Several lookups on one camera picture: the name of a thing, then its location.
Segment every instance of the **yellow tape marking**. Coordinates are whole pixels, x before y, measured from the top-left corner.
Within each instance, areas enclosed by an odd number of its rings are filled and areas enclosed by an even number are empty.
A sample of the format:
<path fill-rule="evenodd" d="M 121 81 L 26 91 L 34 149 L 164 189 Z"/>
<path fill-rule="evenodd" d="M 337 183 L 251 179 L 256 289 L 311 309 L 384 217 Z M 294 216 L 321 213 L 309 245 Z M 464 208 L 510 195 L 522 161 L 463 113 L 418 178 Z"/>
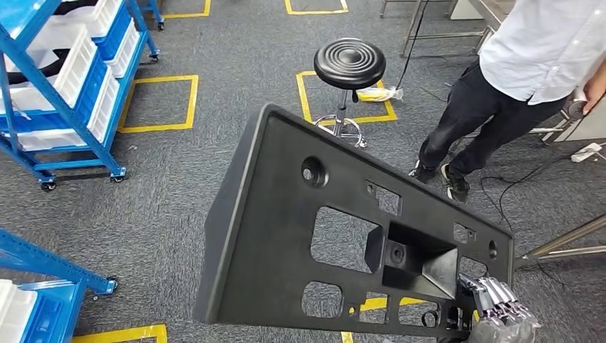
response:
<path fill-rule="evenodd" d="M 284 4 L 286 5 L 286 13 L 291 16 L 304 16 L 307 14 L 336 14 L 336 13 L 347 13 L 349 9 L 347 8 L 347 2 L 345 0 L 341 1 L 341 9 L 337 9 L 334 11 L 293 11 L 292 5 L 290 4 L 290 0 L 284 0 Z"/>
<path fill-rule="evenodd" d="M 299 98 L 301 99 L 301 108 L 303 110 L 303 118 L 308 122 L 312 123 L 314 120 L 312 119 L 312 114 L 309 110 L 309 102 L 307 101 L 307 92 L 305 91 L 305 76 L 316 76 L 315 71 L 301 71 L 296 75 L 297 78 L 297 88 L 299 88 Z M 383 82 L 379 80 L 377 82 L 377 87 L 383 88 Z M 358 124 L 364 123 L 378 123 L 381 121 L 394 121 L 397 120 L 396 112 L 394 111 L 394 107 L 390 100 L 383 101 L 385 106 L 386 114 L 380 116 L 362 116 L 360 118 L 352 118 Z M 333 125 L 334 120 L 325 120 L 320 123 L 321 125 Z"/>
<path fill-rule="evenodd" d="M 135 339 L 156 338 L 156 343 L 167 343 L 167 327 L 164 324 L 149 327 L 133 327 L 131 329 L 101 332 L 71 338 L 71 343 L 118 343 Z"/>
<path fill-rule="evenodd" d="M 424 302 L 421 299 L 414 298 L 402 298 L 400 300 L 400 306 L 412 305 L 412 304 L 421 304 Z M 360 312 L 363 311 L 372 311 L 373 309 L 384 309 L 387 307 L 387 298 L 371 298 L 366 299 L 366 302 L 360 305 Z M 478 322 L 480 320 L 480 316 L 477 315 L 477 311 L 474 311 L 473 314 L 475 321 Z M 341 340 L 343 343 L 354 343 L 354 337 L 351 332 L 343 331 L 341 332 Z"/>
<path fill-rule="evenodd" d="M 189 102 L 187 104 L 187 115 L 185 122 L 181 124 L 160 124 L 160 125 L 146 125 L 146 126 L 124 126 L 126 116 L 128 115 L 129 107 L 131 104 L 131 98 L 134 87 L 137 84 L 155 84 L 159 82 L 173 82 L 173 81 L 189 81 L 191 86 L 189 87 Z M 181 75 L 181 76 L 159 76 L 150 77 L 147 79 L 135 79 L 129 90 L 129 94 L 126 96 L 124 102 L 124 108 L 120 121 L 118 122 L 118 132 L 122 134 L 133 134 L 141 132 L 151 131 L 169 131 L 169 130 L 186 130 L 191 129 L 194 126 L 194 115 L 196 112 L 196 99 L 198 95 L 198 76 L 197 75 Z"/>
<path fill-rule="evenodd" d="M 204 0 L 204 9 L 202 10 L 202 12 L 162 14 L 162 16 L 165 19 L 199 18 L 201 16 L 208 16 L 210 15 L 210 3 L 211 0 Z"/>

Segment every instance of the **white plastic bin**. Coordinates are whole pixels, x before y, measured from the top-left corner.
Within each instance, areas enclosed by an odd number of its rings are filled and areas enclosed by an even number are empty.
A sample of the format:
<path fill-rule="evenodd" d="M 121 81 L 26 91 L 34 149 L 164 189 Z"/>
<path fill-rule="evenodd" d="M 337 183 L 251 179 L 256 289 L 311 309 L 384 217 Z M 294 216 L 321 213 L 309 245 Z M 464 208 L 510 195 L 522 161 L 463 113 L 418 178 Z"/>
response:
<path fill-rule="evenodd" d="M 86 24 L 91 37 L 103 37 L 107 35 L 122 2 L 124 0 L 99 0 L 95 6 L 81 7 L 63 16 L 51 16 L 47 23 L 51 25 Z"/>
<path fill-rule="evenodd" d="M 126 74 L 126 70 L 129 68 L 129 64 L 133 59 L 137 43 L 139 43 L 139 32 L 136 30 L 133 19 L 131 19 L 131 23 L 126 30 L 122 43 L 120 43 L 116 57 L 111 61 L 106 62 L 107 66 L 109 66 L 114 73 L 115 78 L 120 79 Z"/>
<path fill-rule="evenodd" d="M 0 337 L 2 343 L 19 343 L 34 309 L 38 293 L 22 291 L 11 280 L 0 279 Z"/>
<path fill-rule="evenodd" d="M 65 28 L 51 31 L 42 30 L 41 34 L 32 42 L 27 53 L 34 60 L 34 64 L 41 68 L 57 60 L 52 49 L 70 49 L 61 71 L 56 76 L 49 77 L 48 80 L 65 102 L 70 107 L 74 107 L 82 84 L 89 73 L 97 47 L 89 38 L 86 27 L 77 25 L 69 26 L 69 28 L 69 30 Z M 5 57 L 5 61 L 7 71 L 19 71 L 8 57 Z M 12 85 L 11 99 L 13 105 L 23 111 L 54 109 L 42 93 L 29 82 Z M 0 101 L 0 114 L 5 113 L 4 104 Z"/>
<path fill-rule="evenodd" d="M 119 88 L 120 84 L 111 75 L 111 70 L 107 69 L 89 123 L 86 125 L 100 143 L 104 142 Z M 25 132 L 18 134 L 18 137 L 24 151 L 52 149 L 58 146 L 86 145 L 73 129 Z"/>

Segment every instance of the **black stool seat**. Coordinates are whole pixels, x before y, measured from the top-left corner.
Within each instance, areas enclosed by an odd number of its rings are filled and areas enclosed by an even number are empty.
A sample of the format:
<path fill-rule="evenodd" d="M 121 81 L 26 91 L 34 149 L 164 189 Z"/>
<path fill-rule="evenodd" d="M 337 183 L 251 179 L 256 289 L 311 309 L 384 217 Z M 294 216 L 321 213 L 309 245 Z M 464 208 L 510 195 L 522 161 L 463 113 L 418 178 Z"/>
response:
<path fill-rule="evenodd" d="M 385 56 L 376 46 L 356 38 L 341 38 L 323 46 L 314 57 L 318 77 L 331 86 L 356 90 L 383 77 Z"/>

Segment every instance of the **black sneaker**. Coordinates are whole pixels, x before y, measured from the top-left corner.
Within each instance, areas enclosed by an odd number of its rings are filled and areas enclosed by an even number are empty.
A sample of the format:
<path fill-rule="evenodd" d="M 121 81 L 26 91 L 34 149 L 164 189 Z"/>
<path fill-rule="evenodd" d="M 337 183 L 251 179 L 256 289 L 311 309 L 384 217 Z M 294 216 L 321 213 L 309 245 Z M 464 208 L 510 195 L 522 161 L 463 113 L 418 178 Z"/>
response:
<path fill-rule="evenodd" d="M 467 202 L 467 195 L 470 192 L 470 185 L 465 181 L 464 178 L 450 174 L 448 170 L 448 163 L 443 165 L 440 170 L 442 172 L 442 176 L 449 184 L 446 190 L 448 197 L 451 200 L 465 204 Z"/>
<path fill-rule="evenodd" d="M 419 181 L 421 181 L 422 183 L 426 184 L 429 180 L 433 179 L 435 177 L 435 169 L 427 169 L 425 168 L 422 164 L 421 161 L 417 161 L 417 164 L 415 164 L 414 169 L 410 171 L 410 173 L 408 173 L 409 177 L 412 177 L 413 179 L 417 179 Z"/>

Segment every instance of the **plastic bag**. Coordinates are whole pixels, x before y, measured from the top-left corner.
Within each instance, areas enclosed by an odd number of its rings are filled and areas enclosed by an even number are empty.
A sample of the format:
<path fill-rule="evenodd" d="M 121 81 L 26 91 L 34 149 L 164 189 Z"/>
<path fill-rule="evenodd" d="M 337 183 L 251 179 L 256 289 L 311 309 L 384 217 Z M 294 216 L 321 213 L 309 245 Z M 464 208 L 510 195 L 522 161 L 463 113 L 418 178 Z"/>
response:
<path fill-rule="evenodd" d="M 402 89 L 396 89 L 396 87 L 369 87 L 359 89 L 357 90 L 357 93 L 359 99 L 365 102 L 383 102 L 389 99 L 402 100 L 402 97 L 404 97 L 404 91 Z"/>

